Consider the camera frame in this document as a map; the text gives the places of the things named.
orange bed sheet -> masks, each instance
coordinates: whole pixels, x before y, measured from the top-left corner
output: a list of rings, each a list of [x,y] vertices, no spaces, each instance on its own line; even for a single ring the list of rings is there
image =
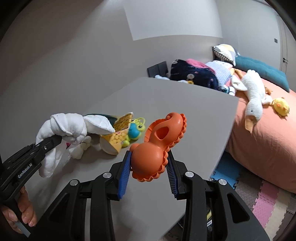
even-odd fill
[[[273,91],[273,99],[284,97],[287,100],[290,114],[281,118],[272,106],[263,106],[263,116],[250,134],[244,127],[248,99],[238,91],[237,114],[226,150],[254,174],[296,193],[296,93],[292,90],[288,93],[267,80],[262,81]]]

patterned pillow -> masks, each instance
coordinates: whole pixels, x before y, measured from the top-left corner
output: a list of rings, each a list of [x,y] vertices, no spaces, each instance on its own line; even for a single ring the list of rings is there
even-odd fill
[[[215,55],[221,59],[221,61],[226,61],[231,63],[233,66],[235,66],[235,56],[236,51],[231,45],[228,44],[220,44],[217,46],[213,46],[213,51]]]

black device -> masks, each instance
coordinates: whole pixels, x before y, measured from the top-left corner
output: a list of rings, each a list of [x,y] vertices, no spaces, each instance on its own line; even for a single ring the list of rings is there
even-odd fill
[[[3,163],[0,204],[10,207],[19,220],[21,213],[15,196],[40,168],[45,153],[60,142],[59,136],[49,137],[38,145],[23,148]],[[251,210],[226,180],[203,180],[196,173],[188,171],[183,162],[176,161],[171,151],[168,154],[167,172],[172,193],[177,200],[186,199],[182,241],[269,240]],[[71,180],[45,211],[36,227],[25,225],[30,232],[28,238],[23,235],[9,240],[84,241],[86,200],[91,199],[90,240],[115,241],[110,201],[119,201],[124,195],[130,161],[131,152],[127,151],[122,162],[113,164],[109,172],[94,180],[82,183]],[[211,237],[207,236],[206,227],[208,201],[213,221]],[[9,229],[12,230],[8,223],[5,227],[6,233],[2,237],[8,237]]]
[[[159,64],[153,65],[147,68],[148,77],[154,78],[156,75],[160,75],[162,77],[166,77],[168,73],[168,66],[166,61],[163,61]]]

door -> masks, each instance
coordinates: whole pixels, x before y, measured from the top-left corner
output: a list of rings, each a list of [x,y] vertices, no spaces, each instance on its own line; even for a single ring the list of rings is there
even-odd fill
[[[284,21],[279,18],[281,32],[281,71],[286,73],[289,87],[296,92],[296,40]]]

